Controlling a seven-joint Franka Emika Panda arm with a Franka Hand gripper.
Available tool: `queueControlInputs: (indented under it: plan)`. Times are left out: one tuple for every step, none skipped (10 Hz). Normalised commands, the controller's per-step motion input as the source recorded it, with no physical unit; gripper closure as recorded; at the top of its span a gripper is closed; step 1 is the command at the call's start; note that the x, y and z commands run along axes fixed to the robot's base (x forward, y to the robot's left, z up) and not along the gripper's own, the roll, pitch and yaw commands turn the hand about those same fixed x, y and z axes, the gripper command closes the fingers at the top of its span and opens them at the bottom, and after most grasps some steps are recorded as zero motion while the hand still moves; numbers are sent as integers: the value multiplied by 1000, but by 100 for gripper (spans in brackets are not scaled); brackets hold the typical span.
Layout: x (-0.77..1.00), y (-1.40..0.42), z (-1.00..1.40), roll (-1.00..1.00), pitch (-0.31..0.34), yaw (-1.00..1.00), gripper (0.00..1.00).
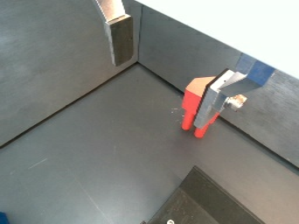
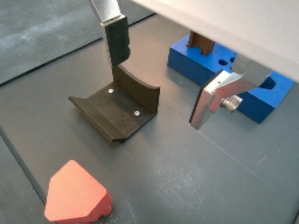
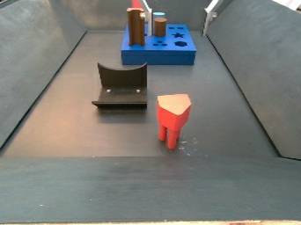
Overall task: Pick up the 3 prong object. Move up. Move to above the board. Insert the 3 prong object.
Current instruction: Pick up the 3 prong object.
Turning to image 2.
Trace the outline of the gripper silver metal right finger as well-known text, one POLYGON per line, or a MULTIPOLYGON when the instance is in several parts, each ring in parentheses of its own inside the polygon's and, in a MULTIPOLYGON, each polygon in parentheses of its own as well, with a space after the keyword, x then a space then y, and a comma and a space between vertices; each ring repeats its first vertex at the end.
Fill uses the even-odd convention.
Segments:
POLYGON ((197 130, 219 108, 232 112, 243 99, 239 94, 259 87, 271 73, 271 69, 241 54, 231 67, 232 72, 220 70, 200 88, 191 112, 189 125, 197 130))

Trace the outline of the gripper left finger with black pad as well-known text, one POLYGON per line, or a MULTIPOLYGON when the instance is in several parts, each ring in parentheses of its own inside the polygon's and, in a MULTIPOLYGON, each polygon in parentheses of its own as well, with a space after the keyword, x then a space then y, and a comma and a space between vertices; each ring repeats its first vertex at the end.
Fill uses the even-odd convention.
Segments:
POLYGON ((128 21, 118 9, 117 0, 88 0, 96 15, 110 66, 121 64, 129 57, 128 21))

